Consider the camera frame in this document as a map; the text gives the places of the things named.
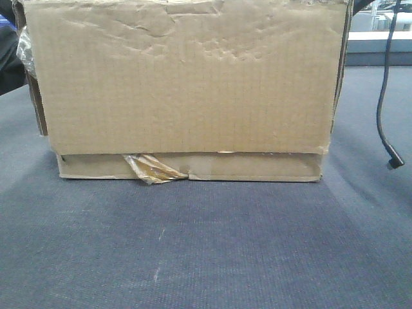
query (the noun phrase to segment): black cable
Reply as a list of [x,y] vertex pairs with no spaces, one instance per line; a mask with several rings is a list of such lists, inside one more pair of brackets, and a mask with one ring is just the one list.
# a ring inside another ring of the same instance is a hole
[[404,165],[405,162],[403,161],[401,156],[397,153],[395,148],[389,143],[389,140],[385,137],[385,134],[382,130],[382,123],[380,121],[380,114],[382,113],[382,104],[383,104],[384,97],[385,97],[386,86],[388,85],[391,43],[392,43],[393,32],[395,31],[395,26],[397,23],[399,8],[400,8],[400,0],[397,0],[397,2],[395,3],[395,7],[393,9],[393,18],[392,18],[391,28],[389,29],[389,35],[386,41],[384,78],[382,81],[382,88],[380,89],[378,106],[376,110],[376,125],[378,128],[379,137],[386,151],[391,156],[388,167],[391,167],[393,169],[397,169],[398,167]]

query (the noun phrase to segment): gray carpet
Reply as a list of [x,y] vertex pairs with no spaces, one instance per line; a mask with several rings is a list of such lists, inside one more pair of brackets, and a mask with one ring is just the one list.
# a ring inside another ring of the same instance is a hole
[[412,308],[412,68],[349,68],[321,183],[62,180],[0,97],[0,308]]

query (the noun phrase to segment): cardboard box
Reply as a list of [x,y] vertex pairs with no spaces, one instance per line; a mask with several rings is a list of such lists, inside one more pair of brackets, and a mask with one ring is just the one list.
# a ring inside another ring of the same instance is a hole
[[24,9],[39,123],[62,177],[321,177],[351,3],[36,0]]

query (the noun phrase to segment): torn tape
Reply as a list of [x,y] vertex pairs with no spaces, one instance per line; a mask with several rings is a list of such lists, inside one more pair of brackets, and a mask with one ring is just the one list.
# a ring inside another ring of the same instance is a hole
[[163,164],[151,154],[124,154],[123,158],[136,173],[137,177],[149,185],[189,177],[188,174],[183,174]]

